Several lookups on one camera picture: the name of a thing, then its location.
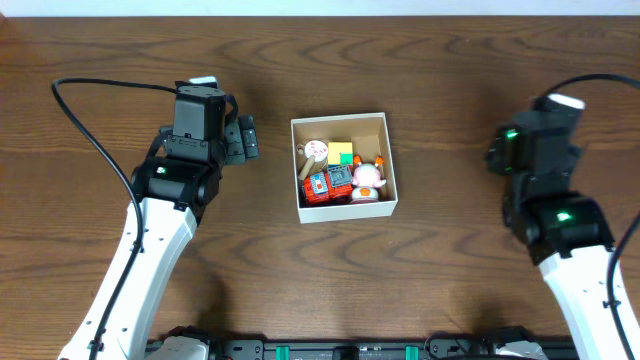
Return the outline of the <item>pink pig toy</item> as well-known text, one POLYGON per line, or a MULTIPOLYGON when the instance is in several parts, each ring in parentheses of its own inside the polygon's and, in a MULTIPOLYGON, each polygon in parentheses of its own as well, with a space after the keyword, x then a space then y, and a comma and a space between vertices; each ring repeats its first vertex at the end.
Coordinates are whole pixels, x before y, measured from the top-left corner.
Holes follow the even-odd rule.
POLYGON ((352 172, 351 204, 365 204, 380 201, 379 190, 387 180, 383 177, 382 167, 384 158, 377 156, 373 163, 365 163, 358 154, 354 156, 354 170, 352 172))

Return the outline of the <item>pig face rattle drum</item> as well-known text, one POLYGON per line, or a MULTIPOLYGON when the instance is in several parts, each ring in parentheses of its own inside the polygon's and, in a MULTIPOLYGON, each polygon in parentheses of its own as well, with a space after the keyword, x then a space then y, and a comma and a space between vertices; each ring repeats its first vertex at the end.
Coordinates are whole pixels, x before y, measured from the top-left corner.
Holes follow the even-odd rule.
POLYGON ((298 180, 304 181, 309 175, 324 171, 327 167, 329 148, 321 140, 310 140, 304 145, 298 144, 296 151, 305 157, 304 164, 298 172, 298 180))

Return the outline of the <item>red toy truck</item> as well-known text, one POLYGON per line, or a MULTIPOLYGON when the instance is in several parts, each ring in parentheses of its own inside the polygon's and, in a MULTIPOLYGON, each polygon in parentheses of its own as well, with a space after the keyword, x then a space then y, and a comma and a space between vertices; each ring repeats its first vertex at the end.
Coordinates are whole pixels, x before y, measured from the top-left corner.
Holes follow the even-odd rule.
POLYGON ((331 166, 308 176, 303 182, 303 194, 309 206, 345 204, 351 197, 352 167, 331 166))

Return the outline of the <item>white cardboard box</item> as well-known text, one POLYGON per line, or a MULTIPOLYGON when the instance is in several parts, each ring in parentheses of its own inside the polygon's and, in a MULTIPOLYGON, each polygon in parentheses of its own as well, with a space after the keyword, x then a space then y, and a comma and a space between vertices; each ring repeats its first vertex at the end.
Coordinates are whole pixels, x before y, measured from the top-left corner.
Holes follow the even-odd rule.
POLYGON ((291 121, 292 145, 294 151, 294 181, 297 197, 297 210, 300 222, 319 223, 339 220, 390 216, 397 203, 393 157, 389 140, 386 115, 384 113, 365 113, 336 115, 312 118, 299 118, 291 121), (387 183, 380 192, 380 201, 365 204, 345 204, 309 206, 303 194, 303 182, 297 176, 305 157, 296 151, 298 144, 304 145, 310 140, 329 142, 352 142, 354 156, 362 157, 365 163, 373 163, 377 156, 384 158, 383 177, 387 183))

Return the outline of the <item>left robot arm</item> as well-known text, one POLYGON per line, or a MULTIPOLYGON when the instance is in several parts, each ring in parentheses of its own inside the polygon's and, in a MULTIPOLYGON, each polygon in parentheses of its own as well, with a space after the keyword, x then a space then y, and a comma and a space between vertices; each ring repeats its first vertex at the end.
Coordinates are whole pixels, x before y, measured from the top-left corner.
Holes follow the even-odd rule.
POLYGON ((114 258, 63 359, 206 359, 212 341, 173 335, 147 341, 168 280, 219 192, 222 169, 259 156, 254 119, 213 76, 178 81, 172 124, 159 129, 144 161, 125 175, 106 160, 131 198, 114 258))

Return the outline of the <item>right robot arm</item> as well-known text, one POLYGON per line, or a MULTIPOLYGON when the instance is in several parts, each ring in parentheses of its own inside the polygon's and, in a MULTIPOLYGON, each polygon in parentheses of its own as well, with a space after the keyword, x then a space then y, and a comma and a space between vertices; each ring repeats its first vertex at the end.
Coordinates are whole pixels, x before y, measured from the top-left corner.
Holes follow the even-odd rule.
POLYGON ((506 179, 505 226, 551 289, 581 359, 639 356, 639 323, 616 242, 597 202, 570 188, 581 150, 572 144, 583 101, 558 93, 535 100, 498 128, 486 162, 506 179))

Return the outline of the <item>multicoloured puzzle cube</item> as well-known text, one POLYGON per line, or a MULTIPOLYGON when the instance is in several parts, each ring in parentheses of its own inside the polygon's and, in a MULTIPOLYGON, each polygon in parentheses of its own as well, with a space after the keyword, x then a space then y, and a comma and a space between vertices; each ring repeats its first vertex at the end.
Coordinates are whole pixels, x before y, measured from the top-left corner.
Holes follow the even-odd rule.
POLYGON ((329 166, 351 166, 354 162, 352 142, 329 142, 327 163, 329 166))

